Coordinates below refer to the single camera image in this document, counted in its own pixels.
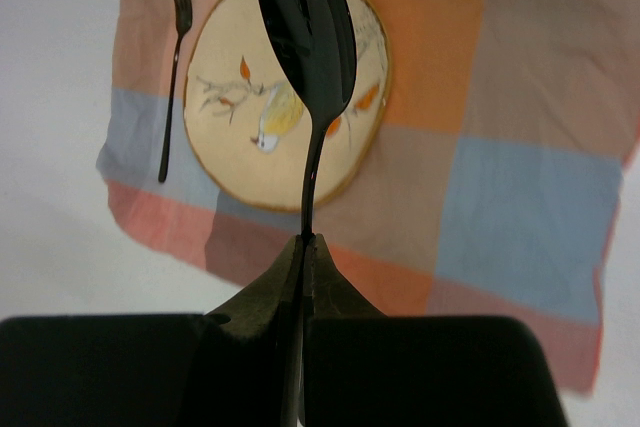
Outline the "black metal fork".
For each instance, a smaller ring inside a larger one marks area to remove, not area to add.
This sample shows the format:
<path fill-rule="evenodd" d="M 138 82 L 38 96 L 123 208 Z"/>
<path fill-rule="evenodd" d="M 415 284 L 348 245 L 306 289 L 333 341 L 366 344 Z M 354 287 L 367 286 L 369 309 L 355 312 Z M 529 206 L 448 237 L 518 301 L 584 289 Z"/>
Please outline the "black metal fork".
<path fill-rule="evenodd" d="M 167 103 L 167 111 L 165 118 L 165 128 L 162 143 L 162 152 L 159 165 L 159 171 L 157 180 L 159 183 L 164 183 L 167 179 L 169 162 L 170 162 L 170 148 L 171 148 L 171 132 L 173 123 L 173 106 L 175 87 L 177 81 L 177 69 L 180 58 L 181 44 L 184 37 L 189 33 L 193 25 L 193 6 L 192 0 L 173 0 L 175 7 L 175 27 L 176 27 L 176 42 L 174 46 L 174 52 L 172 57 L 172 68 L 170 78 L 169 97 Z"/>

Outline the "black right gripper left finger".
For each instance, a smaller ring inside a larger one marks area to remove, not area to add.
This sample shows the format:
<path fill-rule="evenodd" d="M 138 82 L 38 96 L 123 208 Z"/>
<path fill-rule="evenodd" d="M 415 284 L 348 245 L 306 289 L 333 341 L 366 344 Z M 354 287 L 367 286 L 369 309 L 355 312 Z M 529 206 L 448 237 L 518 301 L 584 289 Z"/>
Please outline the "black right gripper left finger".
<path fill-rule="evenodd" d="M 291 238 L 207 314 L 22 316 L 1 324 L 5 426 L 294 426 L 299 272 Z"/>

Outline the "black metal spoon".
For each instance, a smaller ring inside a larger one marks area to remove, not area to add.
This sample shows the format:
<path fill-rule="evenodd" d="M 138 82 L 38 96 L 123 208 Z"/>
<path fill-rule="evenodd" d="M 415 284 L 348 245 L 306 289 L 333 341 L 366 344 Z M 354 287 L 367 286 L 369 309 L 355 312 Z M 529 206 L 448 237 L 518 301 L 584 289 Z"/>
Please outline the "black metal spoon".
<path fill-rule="evenodd" d="M 276 364 L 282 368 L 278 425 L 298 420 L 303 371 L 303 286 L 315 250 L 314 193 L 326 133 L 353 95 L 357 53 L 347 0 L 259 0 L 277 60 L 311 117 L 301 195 L 301 229 L 276 311 Z"/>

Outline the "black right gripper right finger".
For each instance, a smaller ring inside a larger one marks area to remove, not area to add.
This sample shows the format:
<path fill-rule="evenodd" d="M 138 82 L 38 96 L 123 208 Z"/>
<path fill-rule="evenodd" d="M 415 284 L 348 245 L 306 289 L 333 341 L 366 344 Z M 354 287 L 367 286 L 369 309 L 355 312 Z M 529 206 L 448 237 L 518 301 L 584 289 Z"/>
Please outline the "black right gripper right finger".
<path fill-rule="evenodd" d="M 507 316 L 393 317 L 338 271 L 303 271 L 306 426 L 565 426 L 540 343 Z"/>

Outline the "beige bird pattern plate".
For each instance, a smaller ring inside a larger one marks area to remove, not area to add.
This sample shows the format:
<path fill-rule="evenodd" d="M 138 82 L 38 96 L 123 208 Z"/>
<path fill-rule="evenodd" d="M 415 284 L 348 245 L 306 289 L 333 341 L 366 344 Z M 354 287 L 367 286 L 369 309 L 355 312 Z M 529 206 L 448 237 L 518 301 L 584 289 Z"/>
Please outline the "beige bird pattern plate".
<path fill-rule="evenodd" d="M 355 176 L 386 109 L 391 85 L 387 35 L 369 0 L 347 0 L 357 76 L 345 111 L 325 137 L 316 204 Z M 218 0 L 196 41 L 184 86 L 189 144 L 221 191 L 276 211 L 301 208 L 311 117 L 278 64 L 258 0 Z"/>

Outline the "checkered orange blue cloth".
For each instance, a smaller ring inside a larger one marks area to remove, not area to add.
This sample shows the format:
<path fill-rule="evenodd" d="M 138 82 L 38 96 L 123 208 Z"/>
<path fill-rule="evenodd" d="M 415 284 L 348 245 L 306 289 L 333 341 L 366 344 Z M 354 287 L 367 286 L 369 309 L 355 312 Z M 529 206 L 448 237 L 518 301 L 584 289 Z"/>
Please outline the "checkered orange blue cloth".
<path fill-rule="evenodd" d="M 217 0 L 193 0 L 201 27 Z M 639 0 L 371 0 L 392 49 L 387 111 L 316 213 L 343 274 L 394 315 L 514 316 L 557 384 L 592 391 L 604 266 L 639 145 Z M 120 0 L 97 167 L 141 244 L 244 285 L 297 228 L 221 191 L 180 119 L 157 169 L 172 0 Z"/>

